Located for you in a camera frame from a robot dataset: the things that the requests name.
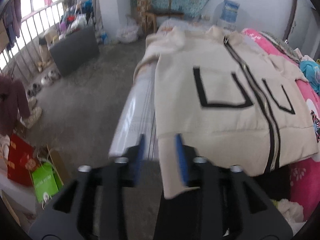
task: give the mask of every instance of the plastic bag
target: plastic bag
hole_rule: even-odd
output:
[[[86,25],[87,20],[85,19],[85,14],[79,14],[77,19],[69,26],[66,34],[68,35],[76,29],[83,29]]]
[[[117,39],[122,43],[131,43],[138,40],[138,25],[127,26],[117,31]]]

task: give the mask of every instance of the green shopping bag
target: green shopping bag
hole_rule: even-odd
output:
[[[33,185],[39,203],[52,197],[62,188],[62,183],[50,163],[44,163],[32,173]]]

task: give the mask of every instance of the white shoe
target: white shoe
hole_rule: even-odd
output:
[[[35,97],[28,98],[28,105],[29,105],[30,112],[35,107],[36,103],[37,103],[37,99]]]
[[[57,79],[60,78],[60,75],[59,75],[55,70],[49,71],[48,76],[49,76],[51,79],[55,79],[55,80],[57,80]]]
[[[23,125],[30,129],[39,120],[41,114],[42,109],[40,107],[35,107],[35,109],[31,110],[30,117],[22,120]]]
[[[52,83],[53,83],[52,79],[50,77],[48,77],[48,76],[44,76],[41,79],[41,84],[43,86],[47,86],[48,87],[48,86],[52,85]]]

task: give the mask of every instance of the door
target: door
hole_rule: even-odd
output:
[[[291,48],[302,49],[307,36],[308,27],[311,19],[311,5],[308,0],[297,0],[297,8],[293,23],[288,37],[288,43]]]
[[[297,1],[298,0],[292,0],[292,8],[291,8],[291,12],[290,12],[290,17],[289,17],[289,21],[288,21],[288,25],[287,28],[284,32],[284,36],[283,36],[283,41],[287,40],[289,37],[289,34],[291,32],[291,27],[294,21],[294,15],[296,13],[296,9],[297,9]]]

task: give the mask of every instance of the window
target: window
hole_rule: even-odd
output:
[[[33,9],[39,10],[46,7],[43,0],[32,0]],[[32,12],[30,0],[21,0],[21,16],[26,17]],[[16,55],[19,52],[19,49],[22,49],[25,46],[25,42],[29,43],[31,39],[34,39],[38,34],[44,32],[49,27],[53,26],[54,23],[60,21],[60,17],[63,14],[62,4],[57,6],[48,7],[35,14],[34,17],[29,18],[28,20],[21,23],[20,37],[17,38],[17,44],[11,49],[11,52],[4,51],[0,54],[0,68],[3,69],[6,66],[6,62],[10,60],[12,55]]]

